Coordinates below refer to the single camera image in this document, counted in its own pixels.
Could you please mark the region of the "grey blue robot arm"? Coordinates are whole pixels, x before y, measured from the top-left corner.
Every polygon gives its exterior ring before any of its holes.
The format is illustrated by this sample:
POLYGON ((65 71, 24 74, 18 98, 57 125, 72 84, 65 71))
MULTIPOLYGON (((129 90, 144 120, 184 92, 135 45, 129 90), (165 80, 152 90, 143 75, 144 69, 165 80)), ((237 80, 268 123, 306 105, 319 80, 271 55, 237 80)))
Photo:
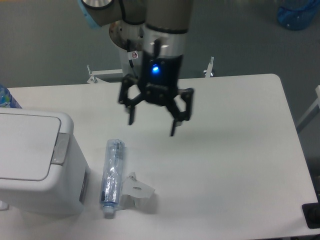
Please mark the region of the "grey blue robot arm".
POLYGON ((78 5, 93 28, 117 21, 134 27, 134 35, 121 30, 129 48, 142 41, 140 75, 122 78, 118 103, 129 113, 129 125, 135 120, 135 109, 142 101, 166 107, 176 127, 192 115, 194 89, 180 89, 178 79, 184 58, 193 1, 191 0, 80 0, 78 5))

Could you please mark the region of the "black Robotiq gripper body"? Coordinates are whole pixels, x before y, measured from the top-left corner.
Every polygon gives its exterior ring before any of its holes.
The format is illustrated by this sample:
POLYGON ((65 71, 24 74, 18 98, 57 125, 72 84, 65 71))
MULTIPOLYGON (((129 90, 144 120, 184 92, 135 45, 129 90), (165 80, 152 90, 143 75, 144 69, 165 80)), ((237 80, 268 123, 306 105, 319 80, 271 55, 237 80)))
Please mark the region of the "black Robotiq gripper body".
POLYGON ((178 77, 183 56, 164 58, 144 53, 138 88, 145 101, 165 105, 165 97, 173 100, 178 94, 178 77))

